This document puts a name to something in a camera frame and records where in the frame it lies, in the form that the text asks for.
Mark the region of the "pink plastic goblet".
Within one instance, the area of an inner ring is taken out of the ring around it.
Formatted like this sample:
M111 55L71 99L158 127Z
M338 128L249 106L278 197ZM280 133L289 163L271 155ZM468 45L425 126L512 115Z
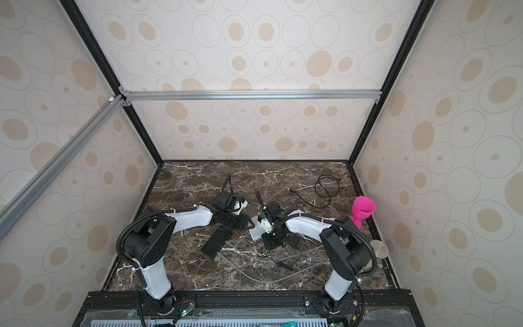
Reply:
M358 196L352 205L351 220L358 229L362 229L362 222L369 218L376 210L375 202L366 196Z

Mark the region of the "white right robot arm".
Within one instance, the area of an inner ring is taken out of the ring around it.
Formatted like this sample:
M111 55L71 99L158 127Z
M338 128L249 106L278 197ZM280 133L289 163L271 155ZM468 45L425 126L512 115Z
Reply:
M328 313L339 313L344 304L350 302L346 296L357 290L360 303L353 304L355 316L348 325L358 326L365 312L360 281L374 275L378 268L375 250L361 232L362 221L377 208L375 202L366 196L358 196L352 204L350 216L331 219L294 208L283 210L275 202L266 204L259 191L256 191L256 198L261 215L255 227L261 232L258 238L263 240L265 248L272 251L286 243L293 246L299 241L299 234L321 242L332 272L320 303Z

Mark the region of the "silver diagonal aluminium bar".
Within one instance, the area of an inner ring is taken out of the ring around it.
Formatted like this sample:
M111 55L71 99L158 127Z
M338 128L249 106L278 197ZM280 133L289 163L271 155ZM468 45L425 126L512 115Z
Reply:
M46 191L49 185L65 170L66 166L90 141L93 135L113 112L123 105L122 95L114 96L90 118L79 131L62 147L46 166L1 211L1 238L17 224L20 218L33 206L35 201Z

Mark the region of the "black vertical frame post right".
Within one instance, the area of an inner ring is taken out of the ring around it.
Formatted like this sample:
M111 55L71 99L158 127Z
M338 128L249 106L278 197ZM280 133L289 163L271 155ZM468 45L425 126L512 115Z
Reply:
M422 0L419 3L418 9L415 11L415 14L413 16L413 20L411 21L407 29L407 32L403 38L403 41L400 44L399 51L397 52L396 57L392 61L392 65L390 66L388 75L386 76L384 84L381 87L380 99L377 100L376 103L373 105L370 114L366 119L364 127L358 137L355 147L351 153L351 156L348 159L348 167L353 167L355 165L373 129L373 126L377 122L377 119L385 105L386 100L389 98L389 95L392 91L394 84L396 83L397 78L399 77L400 72L403 69L405 62L407 61L407 57L409 56L409 53L411 52L413 45L415 44L415 41L417 40L420 31L422 30L422 27L424 26L424 23L426 22L426 19L430 14L431 9L433 9L434 3L435 0Z

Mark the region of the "black vertical frame post left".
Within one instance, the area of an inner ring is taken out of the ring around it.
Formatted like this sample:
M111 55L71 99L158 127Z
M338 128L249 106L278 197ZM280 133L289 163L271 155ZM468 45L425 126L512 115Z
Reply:
M131 121L132 125L135 127L135 130L140 136L141 141L143 141L148 152L151 154L154 162L158 166L162 165L163 159L159 154L159 151L153 144L153 141L149 136L148 132L146 131L144 124L138 116L138 113L136 112L135 108L133 107L131 102L127 100L126 96L123 95L123 92L121 91L121 83L117 78L117 75L115 74L109 60L107 59L102 48L100 47L99 42L96 40L96 37L91 31L91 28L89 27L83 14L81 13L80 7L75 1L72 0L61 0L59 2L65 10L66 15L68 15L69 19L71 20L74 28L78 32L84 45L87 47L87 50L90 52L103 77L108 82L113 93L116 95L122 95L123 99L126 101L126 104L123 106L123 109L129 120Z

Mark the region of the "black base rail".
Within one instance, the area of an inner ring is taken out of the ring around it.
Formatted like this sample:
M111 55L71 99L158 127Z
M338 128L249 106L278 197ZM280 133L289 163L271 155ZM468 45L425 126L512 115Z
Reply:
M79 316L92 310L137 309L138 300L145 306L147 316L157 312L151 301L141 292L90 292L81 306ZM304 309L307 313L327 314L322 307L323 294L319 290L309 291L173 291L175 312L180 312L183 300L195 302L197 309ZM354 290L345 296L347 309L355 309L349 302L363 302L367 309L372 307L406 307L419 313L413 294L408 290Z

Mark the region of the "black vertical frame post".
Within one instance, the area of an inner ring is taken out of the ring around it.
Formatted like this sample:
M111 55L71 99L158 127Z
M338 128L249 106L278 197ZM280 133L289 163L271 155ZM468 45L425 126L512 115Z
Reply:
M411 21L407 29L407 32L403 38L403 41L400 44L399 51L397 52L396 57L392 61L392 65L390 66L388 75L386 76L384 84L381 87L380 99L377 100L376 103L373 105L370 114L366 119L364 127L358 137L355 147L351 153L351 156L348 159L348 167L353 167L355 165L373 129L373 126L377 122L377 119L385 105L386 100L389 98L389 95L392 91L394 84L396 83L397 78L399 77L400 72L403 69L405 62L407 61L407 57L409 56L409 53L411 52L413 45L415 44L415 41L417 40L420 31L422 30L422 27L424 26L424 23L426 22L426 19L430 14L431 9L433 9L434 3L435 0L422 0L419 3L418 9L415 11L415 14L413 16L413 20Z
M69 19L71 20L74 28L78 32L84 45L87 47L87 50L90 52L103 77L108 82L113 93L116 95L122 95L123 99L126 101L126 104L123 106L123 109L129 120L131 121L132 125L135 127L135 130L140 136L141 141L143 141L148 152L151 154L154 162L158 166L162 165L163 159L159 154L159 151L153 144L153 141L149 136L148 132L146 131L144 124L138 116L138 113L136 112L135 108L133 107L131 102L127 100L126 96L123 95L123 92L121 91L121 83L117 78L117 75L115 74L109 60L107 59L102 48L100 47L99 42L96 40L96 37L91 31L91 28L89 27L83 14L81 13L80 7L75 1L72 0L61 0L59 2L65 10L66 15L68 15Z

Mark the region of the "black power adapter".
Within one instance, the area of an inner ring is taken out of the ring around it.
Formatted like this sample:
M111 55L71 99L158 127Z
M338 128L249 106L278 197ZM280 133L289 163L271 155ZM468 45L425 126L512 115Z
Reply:
M292 248L297 248L299 242L300 237L297 234L290 234L286 240L286 243Z

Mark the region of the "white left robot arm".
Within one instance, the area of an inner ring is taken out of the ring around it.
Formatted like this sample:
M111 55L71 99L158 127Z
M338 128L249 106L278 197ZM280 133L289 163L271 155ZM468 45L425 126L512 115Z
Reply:
M249 216L242 212L247 205L244 197L234 193L229 174L220 192L210 200L184 209L147 207L124 228L115 245L117 255L138 272L147 301L160 314L169 314L177 306L163 262L173 234L218 224L201 248L203 254L215 258L234 230L254 228Z

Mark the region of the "silver horizontal aluminium bar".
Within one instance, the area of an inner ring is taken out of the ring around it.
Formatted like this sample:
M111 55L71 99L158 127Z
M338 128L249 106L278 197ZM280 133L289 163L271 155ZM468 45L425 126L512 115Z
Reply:
M163 100L278 100L278 99L379 99L377 89L356 90L257 90L257 91L125 91L131 101Z

